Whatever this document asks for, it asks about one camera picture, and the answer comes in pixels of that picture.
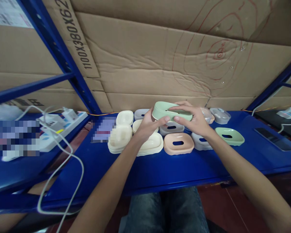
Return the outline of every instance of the right hand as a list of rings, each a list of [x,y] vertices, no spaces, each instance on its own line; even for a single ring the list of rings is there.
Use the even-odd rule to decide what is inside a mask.
[[[184,110],[190,112],[193,115],[191,121],[188,121],[180,116],[175,116],[175,122],[180,125],[184,125],[185,127],[189,128],[193,133],[198,134],[202,137],[207,137],[214,132],[214,130],[206,122],[200,107],[193,107],[193,105],[190,104],[188,101],[180,101],[176,102],[175,104],[178,104],[179,106],[171,107],[169,108],[169,110]]]

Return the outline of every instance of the charger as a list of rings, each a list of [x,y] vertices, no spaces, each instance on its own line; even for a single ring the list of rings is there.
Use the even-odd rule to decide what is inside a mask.
[[[69,121],[69,122],[73,122],[75,119],[78,118],[78,115],[74,112],[73,109],[71,108],[66,108],[63,107],[64,112],[62,113],[62,115]]]
[[[64,119],[62,119],[59,115],[57,114],[48,114],[46,113],[44,116],[41,116],[40,118],[38,118],[37,120],[42,121],[46,124],[49,124],[53,121],[59,122],[61,123],[63,126],[66,124],[66,122],[64,121]]]
[[[43,132],[47,133],[48,135],[55,134],[54,131],[56,133],[60,133],[64,130],[64,125],[58,121],[51,121],[51,122],[47,123],[46,126],[42,126],[41,130]]]

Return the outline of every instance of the jeans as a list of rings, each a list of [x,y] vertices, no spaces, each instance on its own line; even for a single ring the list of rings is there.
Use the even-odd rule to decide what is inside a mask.
[[[132,196],[124,233],[209,233],[196,187]]]

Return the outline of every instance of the phone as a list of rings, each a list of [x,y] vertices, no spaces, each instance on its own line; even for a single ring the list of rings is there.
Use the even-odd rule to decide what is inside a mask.
[[[270,141],[273,145],[279,148],[282,151],[291,151],[291,147],[287,145],[282,139],[279,139],[269,131],[264,128],[255,128],[257,133],[262,135],[266,140]]]

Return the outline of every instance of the knee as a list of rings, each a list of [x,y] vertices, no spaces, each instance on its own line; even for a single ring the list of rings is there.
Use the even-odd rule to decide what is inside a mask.
[[[132,196],[131,205],[137,205],[140,209],[150,210],[161,204],[159,193],[149,193]]]

